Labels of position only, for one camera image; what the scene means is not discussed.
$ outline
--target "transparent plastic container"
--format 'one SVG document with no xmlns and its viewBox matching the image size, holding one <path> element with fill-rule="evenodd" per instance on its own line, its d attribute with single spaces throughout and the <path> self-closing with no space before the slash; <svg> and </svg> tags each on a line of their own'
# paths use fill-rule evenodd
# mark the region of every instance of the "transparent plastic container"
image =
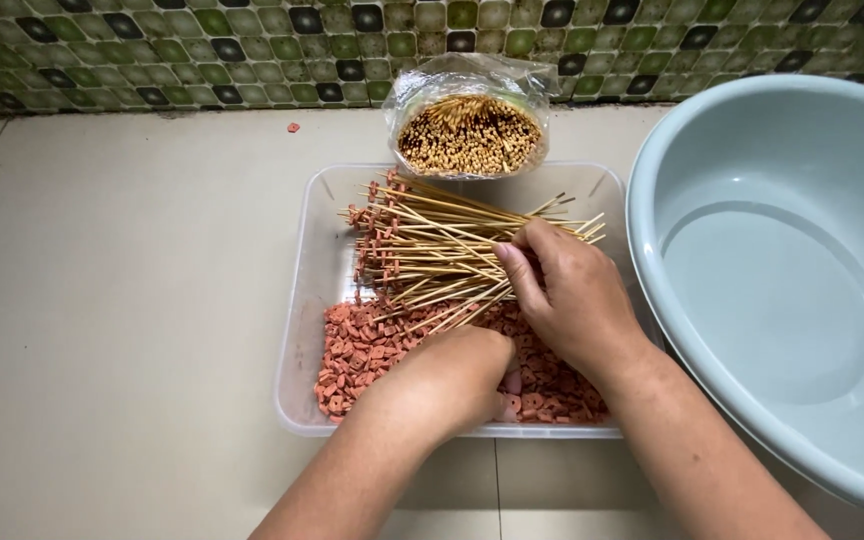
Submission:
<svg viewBox="0 0 864 540">
<path fill-rule="evenodd" d="M 380 180 L 390 163 L 333 165 L 313 176 L 305 187 L 292 300 L 276 370 L 274 401 L 278 418 L 300 436 L 328 436 L 335 430 L 312 388 L 324 352 L 323 311 L 353 298 L 353 245 L 356 233 L 337 214 L 349 204 L 361 206 L 361 186 Z M 629 253 L 625 227 L 625 185 L 608 167 L 588 161 L 546 161 L 532 172 L 501 179 L 443 181 L 438 186 L 499 208 L 528 213 L 565 192 L 576 200 L 564 205 L 558 218 L 589 220 L 605 213 L 606 237 L 595 245 L 619 268 L 638 323 L 659 348 L 663 339 L 642 295 Z M 551 423 L 486 423 L 467 436 L 512 438 L 620 438 L 612 423 L 595 425 Z"/>
</svg>

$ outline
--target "light blue basin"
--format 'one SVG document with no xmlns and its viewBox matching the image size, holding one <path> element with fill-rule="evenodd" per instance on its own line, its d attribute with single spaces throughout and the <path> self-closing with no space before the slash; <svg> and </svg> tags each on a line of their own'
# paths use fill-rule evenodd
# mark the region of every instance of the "light blue basin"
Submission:
<svg viewBox="0 0 864 540">
<path fill-rule="evenodd" d="M 741 426 L 864 506 L 864 85 L 736 80 L 639 151 L 632 259 L 692 375 Z"/>
</svg>

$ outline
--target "mosaic tile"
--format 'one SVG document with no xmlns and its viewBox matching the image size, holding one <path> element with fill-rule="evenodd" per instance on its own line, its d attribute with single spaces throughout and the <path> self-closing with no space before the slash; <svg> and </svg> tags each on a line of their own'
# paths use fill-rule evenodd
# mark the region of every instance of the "mosaic tile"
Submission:
<svg viewBox="0 0 864 540">
<path fill-rule="evenodd" d="M 864 0 L 0 0 L 0 115 L 376 107 L 447 51 L 555 64 L 557 102 L 864 84 Z"/>
</svg>

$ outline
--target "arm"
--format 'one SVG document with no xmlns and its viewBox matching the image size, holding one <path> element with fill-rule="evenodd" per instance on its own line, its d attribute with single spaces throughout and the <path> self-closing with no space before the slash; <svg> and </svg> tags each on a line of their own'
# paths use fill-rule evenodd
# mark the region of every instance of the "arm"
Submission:
<svg viewBox="0 0 864 540">
<path fill-rule="evenodd" d="M 515 345 L 463 326 L 427 338 L 356 401 L 250 540 L 374 537 L 439 445 L 495 418 L 515 422 L 496 391 L 521 386 Z"/>
<path fill-rule="evenodd" d="M 540 219 L 495 253 L 529 324 L 602 393 L 658 497 L 692 538 L 828 538 L 649 342 L 605 253 Z"/>
</svg>

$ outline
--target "plastic bag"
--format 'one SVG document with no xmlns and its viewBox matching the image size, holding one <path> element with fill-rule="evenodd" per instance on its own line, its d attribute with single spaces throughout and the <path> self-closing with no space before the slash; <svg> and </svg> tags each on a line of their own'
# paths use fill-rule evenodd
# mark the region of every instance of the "plastic bag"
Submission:
<svg viewBox="0 0 864 540">
<path fill-rule="evenodd" d="M 395 154 L 399 167 L 418 178 L 479 180 L 508 177 L 533 170 L 542 164 L 548 154 L 549 96 L 558 92 L 557 76 L 558 66 L 551 63 L 477 53 L 436 56 L 417 68 L 402 72 L 382 104 L 389 126 L 390 150 Z M 538 128 L 538 140 L 521 166 L 494 173 L 420 170 L 402 154 L 402 130 L 430 106 L 449 96 L 459 95 L 495 98 L 534 121 Z"/>
</svg>

